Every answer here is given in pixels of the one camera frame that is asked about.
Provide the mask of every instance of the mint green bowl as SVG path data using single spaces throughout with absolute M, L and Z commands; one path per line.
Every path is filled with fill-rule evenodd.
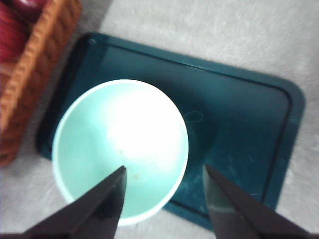
M 185 173 L 188 136 L 182 115 L 161 90 L 136 80 L 114 80 L 82 94 L 54 136 L 57 185 L 73 202 L 121 165 L 127 186 L 119 225 L 160 210 Z

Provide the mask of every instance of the floor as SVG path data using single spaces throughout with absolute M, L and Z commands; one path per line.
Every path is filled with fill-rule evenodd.
M 65 205 L 34 137 L 76 39 L 98 31 L 276 75 L 296 83 L 306 109 L 277 212 L 319 232 L 319 2 L 317 0 L 82 0 L 83 14 L 34 111 L 18 158 L 1 169 L 1 231 L 21 232 Z M 165 210 L 120 227 L 116 239 L 213 238 Z

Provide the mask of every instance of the tray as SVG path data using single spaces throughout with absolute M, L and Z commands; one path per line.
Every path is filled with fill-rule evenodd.
M 42 155 L 51 157 L 56 127 L 71 103 L 91 87 L 114 79 L 158 87 L 185 119 L 189 160 L 167 210 L 211 229 L 202 185 L 207 163 L 258 201 L 276 207 L 304 108 L 296 85 L 91 33 L 73 50 L 43 119 L 37 137 Z

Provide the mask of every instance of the orange wicker basket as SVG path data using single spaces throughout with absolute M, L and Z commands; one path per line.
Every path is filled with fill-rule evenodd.
M 50 0 L 19 61 L 1 63 L 0 166 L 14 160 L 32 110 L 80 13 L 80 0 Z

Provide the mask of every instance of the wicker basket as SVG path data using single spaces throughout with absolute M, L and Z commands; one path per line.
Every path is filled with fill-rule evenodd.
M 80 0 L 50 0 L 16 64 L 1 64 L 0 166 L 15 158 L 32 110 L 81 13 Z

